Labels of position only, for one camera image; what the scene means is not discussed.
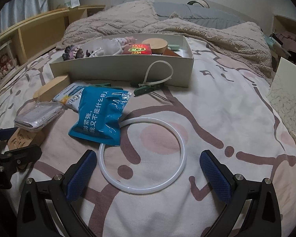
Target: patterned bedsheet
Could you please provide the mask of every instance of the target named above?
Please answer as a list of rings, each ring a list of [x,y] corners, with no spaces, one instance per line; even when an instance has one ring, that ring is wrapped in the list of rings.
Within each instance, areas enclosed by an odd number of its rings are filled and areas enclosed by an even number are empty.
[[[132,195],[109,184],[97,166],[74,208],[97,236],[202,236],[224,206],[200,168],[200,153],[209,149],[232,173],[241,173],[247,180],[269,177],[273,181],[282,236],[288,236],[296,225],[296,146],[265,98],[269,85],[243,63],[211,51],[205,42],[188,42],[195,57],[190,87],[168,86],[131,97],[122,116],[151,116],[179,131],[187,151],[180,177],[158,193]],[[49,62],[61,53],[51,51],[38,58],[10,82],[0,96],[0,128],[13,127],[15,116],[33,106],[33,93],[53,78]],[[112,85],[133,90],[125,82]],[[28,177],[48,180],[65,172],[87,149],[97,152],[97,143],[68,136],[77,119],[78,114],[67,109],[44,128],[47,137],[40,160],[14,174],[13,187],[6,191],[15,212]],[[161,126],[139,123],[121,129],[121,146],[106,148],[104,159],[117,180],[149,187],[173,175],[180,148]],[[232,235],[244,216],[245,209]],[[57,217],[55,221],[65,235]]]

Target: round wooden lid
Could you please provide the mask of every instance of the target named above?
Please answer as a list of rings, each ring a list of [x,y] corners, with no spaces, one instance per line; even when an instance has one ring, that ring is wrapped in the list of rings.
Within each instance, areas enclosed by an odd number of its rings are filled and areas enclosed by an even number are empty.
[[[142,42],[142,44],[144,43],[150,44],[151,50],[158,50],[168,46],[168,42],[161,38],[146,39]]]

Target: silicone ring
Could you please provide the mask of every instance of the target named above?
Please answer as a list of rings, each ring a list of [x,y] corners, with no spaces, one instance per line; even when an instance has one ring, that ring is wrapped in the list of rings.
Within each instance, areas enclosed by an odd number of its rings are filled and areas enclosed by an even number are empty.
[[[158,124],[158,125],[161,125],[161,126],[167,128],[170,132],[172,132],[175,135],[175,137],[179,141],[180,148],[181,148],[180,165],[179,165],[178,170],[175,172],[175,174],[172,177],[170,177],[164,183],[158,184],[158,185],[150,187],[150,188],[138,189],[138,188],[132,188],[130,186],[123,185],[122,183],[120,183],[120,182],[116,181],[115,179],[113,179],[109,175],[109,173],[107,172],[106,166],[105,166],[105,163],[104,163],[105,144],[101,143],[100,148],[99,148],[99,166],[100,166],[101,172],[102,172],[103,176],[106,178],[106,180],[108,182],[110,182],[116,188],[118,188],[118,189],[120,189],[122,191],[125,191],[127,193],[148,194],[148,193],[153,193],[153,192],[156,192],[156,191],[160,191],[160,190],[168,187],[170,184],[172,184],[179,177],[179,175],[182,173],[182,171],[183,171],[183,169],[184,169],[184,167],[186,165],[186,153],[185,153],[183,139],[180,136],[180,134],[177,132],[177,130],[175,130],[174,127],[172,127],[171,125],[169,125],[168,123],[166,123],[166,122],[164,122],[164,121],[162,121],[160,119],[155,119],[155,118],[131,118],[131,119],[127,119],[127,120],[124,120],[123,122],[120,123],[120,127],[129,125],[129,124],[133,124],[133,123],[154,123],[154,124]]]

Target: framed picture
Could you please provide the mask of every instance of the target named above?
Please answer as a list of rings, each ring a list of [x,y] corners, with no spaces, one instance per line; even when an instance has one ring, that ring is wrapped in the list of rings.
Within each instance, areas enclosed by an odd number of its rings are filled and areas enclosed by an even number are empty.
[[[3,79],[16,67],[18,67],[18,61],[11,49],[12,41],[4,43],[0,46],[0,83]]]

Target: blue grip pad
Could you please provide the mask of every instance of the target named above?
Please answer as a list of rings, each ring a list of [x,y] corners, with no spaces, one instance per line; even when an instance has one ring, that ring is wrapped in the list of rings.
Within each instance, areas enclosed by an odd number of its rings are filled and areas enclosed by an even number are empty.
[[[96,153],[92,151],[67,184],[66,198],[69,203],[76,201],[80,197],[80,194],[96,167],[96,162]]]
[[[0,129],[0,140],[1,141],[9,140],[17,129],[18,129],[17,127]]]
[[[206,152],[201,153],[200,165],[220,201],[229,203],[231,186]]]

